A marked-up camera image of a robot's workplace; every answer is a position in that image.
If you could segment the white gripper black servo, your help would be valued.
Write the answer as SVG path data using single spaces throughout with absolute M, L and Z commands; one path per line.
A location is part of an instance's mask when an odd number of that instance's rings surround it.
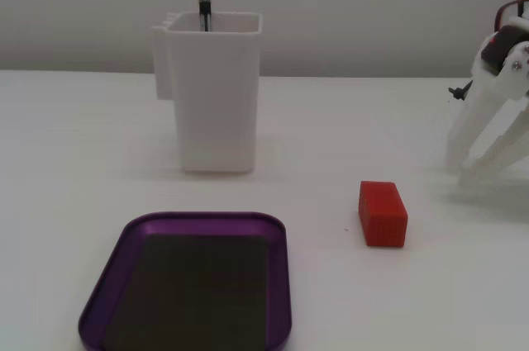
M 446 141 L 446 169 L 461 173 L 460 184 L 492 178 L 528 157 L 528 106 L 487 151 L 465 169 L 470 148 L 500 109 L 500 96 L 520 100 L 528 92 L 528 20 L 511 17 L 488 37 L 474 59 L 472 80 L 448 88 L 463 105 Z

